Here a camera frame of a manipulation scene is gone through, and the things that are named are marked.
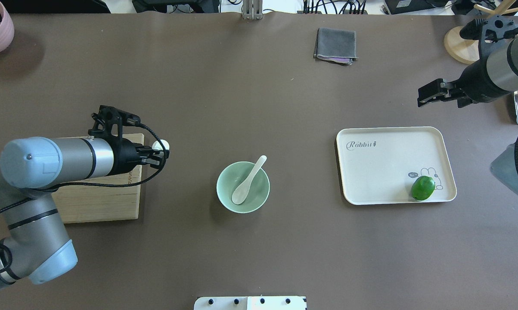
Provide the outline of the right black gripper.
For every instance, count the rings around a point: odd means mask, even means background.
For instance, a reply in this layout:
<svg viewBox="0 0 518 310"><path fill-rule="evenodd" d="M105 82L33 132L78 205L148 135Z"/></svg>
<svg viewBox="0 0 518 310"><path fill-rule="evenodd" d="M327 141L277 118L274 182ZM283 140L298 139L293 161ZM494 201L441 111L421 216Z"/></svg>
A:
<svg viewBox="0 0 518 310"><path fill-rule="evenodd" d="M488 75L487 60L479 60L468 65L460 77L448 82L446 79L434 81L418 89L419 108L434 102L457 101L458 108L471 104L489 103L507 94Z"/></svg>

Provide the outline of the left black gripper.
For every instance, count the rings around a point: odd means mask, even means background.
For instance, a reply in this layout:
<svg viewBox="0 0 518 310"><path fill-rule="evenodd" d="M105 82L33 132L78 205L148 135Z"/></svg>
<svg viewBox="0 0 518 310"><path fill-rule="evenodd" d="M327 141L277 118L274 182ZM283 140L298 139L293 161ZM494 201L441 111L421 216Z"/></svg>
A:
<svg viewBox="0 0 518 310"><path fill-rule="evenodd" d="M113 106L101 105L99 112L93 113L91 117L95 123L88 130L88 135L104 140L112 151L113 163L109 175L128 173L137 165L148 164L154 169L164 167L164 158L170 156L168 149L153 149L123 138L124 126L138 127L142 124L139 116Z"/></svg>

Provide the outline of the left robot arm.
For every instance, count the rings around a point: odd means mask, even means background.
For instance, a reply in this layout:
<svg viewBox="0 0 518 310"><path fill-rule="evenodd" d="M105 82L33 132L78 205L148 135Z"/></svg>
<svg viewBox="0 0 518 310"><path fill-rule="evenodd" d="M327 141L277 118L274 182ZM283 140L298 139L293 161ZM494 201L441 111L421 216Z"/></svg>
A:
<svg viewBox="0 0 518 310"><path fill-rule="evenodd" d="M52 193L70 185L110 188L88 180L150 165L159 174L170 145L139 116L101 105L86 137L15 139L0 155L0 214L9 236L0 240L0 290L28 277L56 279L78 263Z"/></svg>

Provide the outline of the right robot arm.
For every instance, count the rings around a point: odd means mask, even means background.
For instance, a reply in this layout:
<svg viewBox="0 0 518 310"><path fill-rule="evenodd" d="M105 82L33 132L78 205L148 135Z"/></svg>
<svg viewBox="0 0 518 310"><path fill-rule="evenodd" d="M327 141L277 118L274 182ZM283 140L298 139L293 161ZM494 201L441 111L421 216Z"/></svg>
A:
<svg viewBox="0 0 518 310"><path fill-rule="evenodd" d="M418 107L456 101L460 108L488 103L518 90L518 35L481 56L452 82L436 79L418 90ZM492 175L518 196L518 136L490 165Z"/></svg>

